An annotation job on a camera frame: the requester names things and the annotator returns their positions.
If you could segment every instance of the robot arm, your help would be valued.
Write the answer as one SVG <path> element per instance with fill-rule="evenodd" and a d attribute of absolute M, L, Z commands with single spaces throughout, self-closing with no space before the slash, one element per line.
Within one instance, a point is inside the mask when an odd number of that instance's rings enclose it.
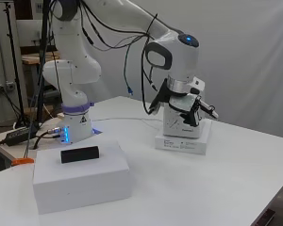
<path fill-rule="evenodd" d="M 89 121 L 86 107 L 88 99 L 85 93 L 75 87 L 75 84 L 96 82 L 101 75 L 100 65 L 84 48 L 83 39 L 85 37 L 82 37 L 81 32 L 84 9 L 87 9 L 99 24 L 112 31 L 139 33 L 153 39 L 143 50 L 146 59 L 153 67 L 167 71 L 168 78 L 165 79 L 157 98 L 151 104 L 152 111 L 158 110 L 160 103 L 172 106 L 171 103 L 178 103 L 175 100 L 194 95 L 191 92 L 199 93 L 204 89 L 204 83 L 194 78 L 198 60 L 198 40 L 167 26 L 132 2 L 128 0 L 53 0 L 51 6 L 54 14 L 53 32 L 62 60 L 57 62 L 58 66 L 54 61 L 46 63 L 43 75 L 49 83 L 60 90 L 64 106 L 72 112 L 70 119 L 73 120 L 75 114 L 80 117 L 85 114 L 85 121 Z M 192 107 L 196 98 L 185 100 L 188 100 L 188 106 Z M 76 110 L 82 108 L 84 112 L 74 113 L 73 108 Z M 181 111 L 181 117 L 184 118 L 182 114 L 187 114 L 187 112 L 184 109 L 178 110 L 178 112 Z"/>

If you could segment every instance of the white pedestal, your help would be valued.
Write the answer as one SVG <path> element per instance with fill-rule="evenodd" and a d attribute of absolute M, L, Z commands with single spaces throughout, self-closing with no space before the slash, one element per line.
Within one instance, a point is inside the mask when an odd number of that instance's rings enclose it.
<path fill-rule="evenodd" d="M 98 146 L 98 159 L 61 164 L 60 151 L 40 151 L 33 189 L 39 214 L 125 199 L 131 196 L 129 167 L 117 142 L 83 142 L 76 148 Z"/>
<path fill-rule="evenodd" d="M 204 124 L 201 137 L 199 138 L 184 138 L 164 136 L 163 129 L 159 130 L 155 137 L 155 147 L 157 149 L 178 151 L 183 153 L 200 153 L 206 154 L 207 144 L 210 134 L 212 121 L 208 119 L 202 120 Z"/>

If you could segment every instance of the black electronic device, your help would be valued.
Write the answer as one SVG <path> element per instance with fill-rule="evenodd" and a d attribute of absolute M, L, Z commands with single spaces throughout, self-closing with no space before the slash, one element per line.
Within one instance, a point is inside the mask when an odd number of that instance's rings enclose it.
<path fill-rule="evenodd" d="M 30 139 L 36 137 L 37 132 L 38 130 L 34 126 L 32 126 L 31 133 L 30 133 Z M 8 146 L 13 146 L 21 142 L 27 141 L 28 133 L 29 133 L 29 128 L 23 128 L 23 129 L 19 129 L 19 130 L 10 132 L 7 134 L 5 138 L 5 143 Z"/>
<path fill-rule="evenodd" d="M 99 158 L 100 152 L 97 146 L 78 148 L 60 152 L 61 163 L 78 162 Z"/>

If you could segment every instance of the sticker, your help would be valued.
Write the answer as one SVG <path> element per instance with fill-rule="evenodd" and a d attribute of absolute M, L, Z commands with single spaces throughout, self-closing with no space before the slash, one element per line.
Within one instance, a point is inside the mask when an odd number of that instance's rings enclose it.
<path fill-rule="evenodd" d="M 86 122 L 86 121 L 87 121 L 87 120 L 86 120 L 85 116 L 83 116 L 80 123 L 84 123 L 84 122 Z"/>

